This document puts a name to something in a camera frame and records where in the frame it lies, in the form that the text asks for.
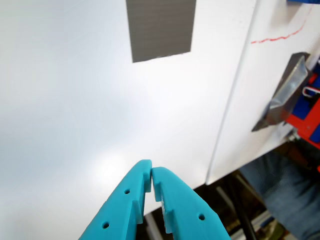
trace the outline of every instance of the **white panel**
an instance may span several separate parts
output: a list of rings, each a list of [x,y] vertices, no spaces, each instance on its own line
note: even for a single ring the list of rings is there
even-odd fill
[[[125,0],[1,1],[0,239],[77,239],[141,159],[203,184],[254,4],[198,0],[190,53],[132,63]]]
[[[207,184],[283,143],[291,129],[288,126],[251,130],[271,100],[291,55],[313,53],[320,45],[320,5],[263,0],[257,3],[254,15]]]

